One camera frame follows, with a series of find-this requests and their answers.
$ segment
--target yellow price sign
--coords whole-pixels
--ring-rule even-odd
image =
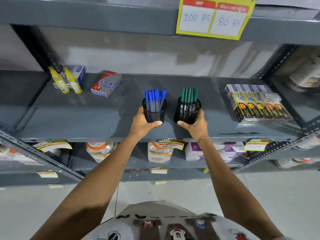
[[[256,0],[180,0],[177,34],[239,40]]]

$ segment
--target hand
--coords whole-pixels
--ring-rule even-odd
[[[137,114],[133,117],[131,129],[129,135],[137,137],[137,139],[142,139],[148,132],[159,125],[162,125],[161,121],[155,121],[152,123],[147,123],[146,117],[143,114],[142,105],[139,107]]]
[[[178,121],[177,124],[189,131],[195,141],[199,141],[201,137],[208,136],[208,122],[205,120],[205,113],[202,109],[198,111],[198,118],[194,124],[187,124],[183,121]]]

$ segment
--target white t-shirt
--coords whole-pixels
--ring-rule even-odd
[[[211,213],[196,215],[166,201],[129,205],[82,240],[260,240],[239,224]],[[290,240],[287,237],[275,240]]]

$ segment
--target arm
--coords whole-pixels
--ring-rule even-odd
[[[70,192],[30,240],[80,240],[102,221],[137,142],[161,121],[147,123],[142,106],[130,133]]]
[[[203,110],[193,125],[178,121],[178,125],[187,129],[195,141],[208,136],[207,122]],[[261,240],[273,240],[282,237],[282,233],[270,220],[262,206],[230,170],[209,138],[199,142],[223,215],[245,227]]]

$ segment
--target gold bracelet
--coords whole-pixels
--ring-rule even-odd
[[[211,142],[211,139],[210,139],[210,137],[209,136],[204,136],[204,137],[201,137],[199,140],[198,140],[198,146],[199,146],[199,142],[203,139],[203,138],[209,138],[209,140],[210,140],[210,142]]]

